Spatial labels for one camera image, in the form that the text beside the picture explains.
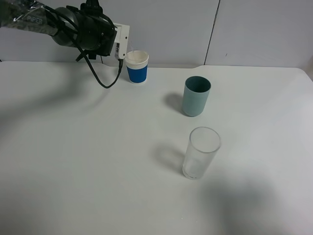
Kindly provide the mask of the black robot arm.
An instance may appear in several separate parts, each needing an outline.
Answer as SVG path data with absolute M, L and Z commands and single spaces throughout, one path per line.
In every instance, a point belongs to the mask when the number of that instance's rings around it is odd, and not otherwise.
M 117 34 L 97 0 L 87 0 L 80 8 L 56 9 L 37 0 L 2 0 L 0 25 L 49 35 L 57 44 L 80 48 L 92 58 L 109 56 Z

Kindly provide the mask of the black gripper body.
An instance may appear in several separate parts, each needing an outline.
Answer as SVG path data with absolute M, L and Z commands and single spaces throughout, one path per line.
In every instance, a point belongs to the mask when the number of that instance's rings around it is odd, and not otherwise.
M 99 56 L 109 56 L 117 34 L 112 20 L 101 9 L 80 9 L 77 22 L 78 47 Z

